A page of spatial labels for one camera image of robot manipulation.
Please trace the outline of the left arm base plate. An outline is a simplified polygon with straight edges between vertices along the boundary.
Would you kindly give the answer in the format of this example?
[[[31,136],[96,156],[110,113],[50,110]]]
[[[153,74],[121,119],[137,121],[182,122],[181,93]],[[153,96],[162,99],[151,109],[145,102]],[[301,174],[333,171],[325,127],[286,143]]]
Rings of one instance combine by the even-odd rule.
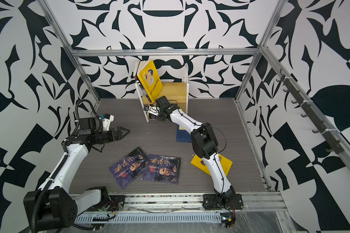
[[[110,195],[108,202],[100,209],[101,211],[115,212],[124,208],[125,195]]]

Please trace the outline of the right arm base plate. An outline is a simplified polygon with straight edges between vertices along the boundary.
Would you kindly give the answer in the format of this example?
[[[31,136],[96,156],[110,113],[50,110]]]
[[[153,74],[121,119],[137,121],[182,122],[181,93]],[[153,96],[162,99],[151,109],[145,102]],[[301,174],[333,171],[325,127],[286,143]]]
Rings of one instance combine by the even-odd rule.
[[[204,194],[202,195],[203,202],[202,206],[205,210],[242,210],[244,203],[242,200],[242,196],[240,194],[236,194],[234,199],[228,204],[223,205],[216,194]]]

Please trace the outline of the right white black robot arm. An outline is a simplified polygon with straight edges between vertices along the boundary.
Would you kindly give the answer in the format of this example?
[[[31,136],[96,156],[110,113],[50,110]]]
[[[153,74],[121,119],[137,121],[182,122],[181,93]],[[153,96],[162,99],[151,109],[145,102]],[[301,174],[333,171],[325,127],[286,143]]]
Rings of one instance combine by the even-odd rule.
[[[208,122],[202,123],[191,118],[177,104],[170,103],[165,96],[156,99],[156,111],[156,120],[169,120],[190,134],[195,155],[206,164],[212,177],[219,204],[230,204],[235,198],[235,190],[223,171],[214,127]]]

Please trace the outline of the dark portrait book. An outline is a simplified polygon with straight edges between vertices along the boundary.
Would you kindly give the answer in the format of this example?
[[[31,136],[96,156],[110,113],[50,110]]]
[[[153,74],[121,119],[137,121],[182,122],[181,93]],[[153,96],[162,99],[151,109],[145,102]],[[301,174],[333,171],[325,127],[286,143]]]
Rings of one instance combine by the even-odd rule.
[[[137,147],[128,155],[109,167],[114,180],[121,190],[128,187],[150,165],[149,157]]]
[[[142,180],[178,184],[181,169],[181,158],[149,154],[150,165],[143,172]]]

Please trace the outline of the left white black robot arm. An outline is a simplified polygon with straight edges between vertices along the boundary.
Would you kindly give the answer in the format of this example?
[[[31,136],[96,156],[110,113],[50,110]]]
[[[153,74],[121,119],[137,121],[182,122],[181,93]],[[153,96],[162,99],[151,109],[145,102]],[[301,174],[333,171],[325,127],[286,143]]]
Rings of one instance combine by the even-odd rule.
[[[61,145],[63,156],[50,176],[35,191],[28,192],[23,204],[33,233],[39,231],[59,230],[71,227],[76,218],[88,209],[101,209],[109,201],[107,188],[93,187],[84,193],[70,196],[71,183],[81,163],[88,153],[97,145],[122,140],[130,130],[118,126],[111,128],[114,117],[110,114],[98,115],[93,110],[93,117],[81,118],[79,106],[91,105],[87,99],[76,102],[76,127]]]

